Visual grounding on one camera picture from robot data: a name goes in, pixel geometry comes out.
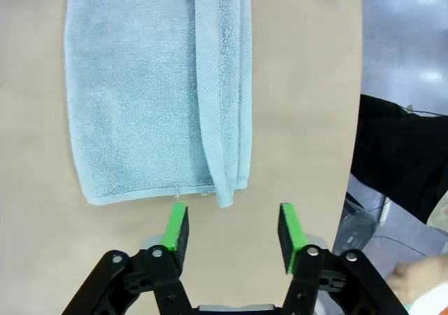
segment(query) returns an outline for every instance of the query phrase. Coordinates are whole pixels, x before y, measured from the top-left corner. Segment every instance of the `gray floor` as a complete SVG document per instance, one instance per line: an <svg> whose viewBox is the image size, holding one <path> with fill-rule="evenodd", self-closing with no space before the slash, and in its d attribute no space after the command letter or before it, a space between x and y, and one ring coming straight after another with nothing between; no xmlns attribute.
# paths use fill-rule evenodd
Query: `gray floor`
<svg viewBox="0 0 448 315"><path fill-rule="evenodd" d="M363 0L362 93L448 114L448 0ZM448 232L448 196L429 225Z"/></svg>

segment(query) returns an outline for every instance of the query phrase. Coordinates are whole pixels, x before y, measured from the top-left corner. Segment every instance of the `towel fold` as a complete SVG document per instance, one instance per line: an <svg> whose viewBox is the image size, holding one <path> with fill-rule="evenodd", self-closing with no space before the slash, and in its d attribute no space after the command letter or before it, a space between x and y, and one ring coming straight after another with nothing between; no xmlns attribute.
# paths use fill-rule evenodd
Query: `towel fold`
<svg viewBox="0 0 448 315"><path fill-rule="evenodd" d="M251 160L250 0L69 0L66 88L87 201L216 191Z"/></svg>

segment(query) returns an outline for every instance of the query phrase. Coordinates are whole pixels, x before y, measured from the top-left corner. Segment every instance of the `metal part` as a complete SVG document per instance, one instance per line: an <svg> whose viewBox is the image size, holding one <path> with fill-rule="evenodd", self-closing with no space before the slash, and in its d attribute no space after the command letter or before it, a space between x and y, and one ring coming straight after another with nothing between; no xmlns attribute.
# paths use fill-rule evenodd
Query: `metal part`
<svg viewBox="0 0 448 315"><path fill-rule="evenodd" d="M356 257L356 254L355 254L355 253L352 253L352 252L347 253L347 254L345 255L345 258L346 258L348 261L351 261L351 262L357 261L357 259L358 259L358 257Z"/></svg>
<svg viewBox="0 0 448 315"><path fill-rule="evenodd" d="M114 263L113 258L116 256L120 256L122 260ZM124 252L109 251L105 253L62 315L91 315L98 307L109 307L109 296L113 293L116 277L124 272L129 261L129 256ZM131 305L136 297L123 290L115 295L114 299L117 304Z"/></svg>
<svg viewBox="0 0 448 315"><path fill-rule="evenodd" d="M307 233L305 237L307 238L309 244L316 245L323 250L328 249L327 241L324 238L309 233Z"/></svg>
<svg viewBox="0 0 448 315"><path fill-rule="evenodd" d="M112 258L112 263L118 264L121 260L123 260L123 257L121 255L115 255Z"/></svg>
<svg viewBox="0 0 448 315"><path fill-rule="evenodd" d="M406 309L364 253L350 250L342 256L349 253L357 257L356 265L345 260L336 263L335 267L339 267L338 270L346 274L346 283L340 292L329 293L330 297L342 309L346 309L346 314L406 315Z"/></svg>
<svg viewBox="0 0 448 315"><path fill-rule="evenodd" d="M317 256L319 254L319 250L315 247L310 247L307 249L307 253L311 256Z"/></svg>
<svg viewBox="0 0 448 315"><path fill-rule="evenodd" d="M161 250L154 250L152 252L152 255L153 255L153 257L159 258L162 256L162 252L161 252Z"/></svg>
<svg viewBox="0 0 448 315"><path fill-rule="evenodd" d="M154 286L154 296L160 315L193 315L188 296L179 280L179 271L174 258L164 246L153 249L160 251L158 257L148 257L148 273Z"/></svg>
<svg viewBox="0 0 448 315"><path fill-rule="evenodd" d="M251 304L244 307L229 307L214 304L200 304L197 310L199 312L255 312L255 311L274 311L274 304Z"/></svg>
<svg viewBox="0 0 448 315"><path fill-rule="evenodd" d="M156 234L154 236L147 238L145 240L145 242L143 243L143 245L141 246L141 249L147 250L154 245L160 244L160 242L162 241L162 238L163 238L163 234Z"/></svg>

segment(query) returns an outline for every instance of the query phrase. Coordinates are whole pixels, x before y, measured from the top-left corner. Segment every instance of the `bolt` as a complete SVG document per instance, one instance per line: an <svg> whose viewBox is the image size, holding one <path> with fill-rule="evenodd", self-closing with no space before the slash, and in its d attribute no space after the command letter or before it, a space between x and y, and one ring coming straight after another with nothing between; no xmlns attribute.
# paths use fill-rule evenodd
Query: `bolt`
<svg viewBox="0 0 448 315"><path fill-rule="evenodd" d="M115 255L112 257L112 263L118 264L121 260L123 260L123 257L121 255Z"/></svg>
<svg viewBox="0 0 448 315"><path fill-rule="evenodd" d="M353 262L353 261L357 261L357 257L356 257L356 254L355 253L352 253L352 252L348 252L346 255L345 255L345 258L348 260L348 261L351 261L351 262Z"/></svg>
<svg viewBox="0 0 448 315"><path fill-rule="evenodd" d="M161 256L162 256L162 250L157 249L153 251L153 257L159 258Z"/></svg>
<svg viewBox="0 0 448 315"><path fill-rule="evenodd" d="M311 255L313 257L317 256L319 254L319 250L317 248L315 248L315 247L308 248L307 252L308 252L309 255Z"/></svg>

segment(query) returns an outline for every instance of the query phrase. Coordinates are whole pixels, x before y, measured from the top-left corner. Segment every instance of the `table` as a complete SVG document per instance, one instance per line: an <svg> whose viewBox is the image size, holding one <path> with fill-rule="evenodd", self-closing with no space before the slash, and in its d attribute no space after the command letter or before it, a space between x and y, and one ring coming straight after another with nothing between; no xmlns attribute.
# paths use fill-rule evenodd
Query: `table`
<svg viewBox="0 0 448 315"><path fill-rule="evenodd" d="M90 206L67 130L67 0L0 0L2 314L59 314L102 254L161 233L173 197ZM279 203L333 243L356 132L361 0L252 0L253 159L249 188L190 212L182 276L194 305L281 304L290 277ZM128 314L154 314L142 295Z"/></svg>

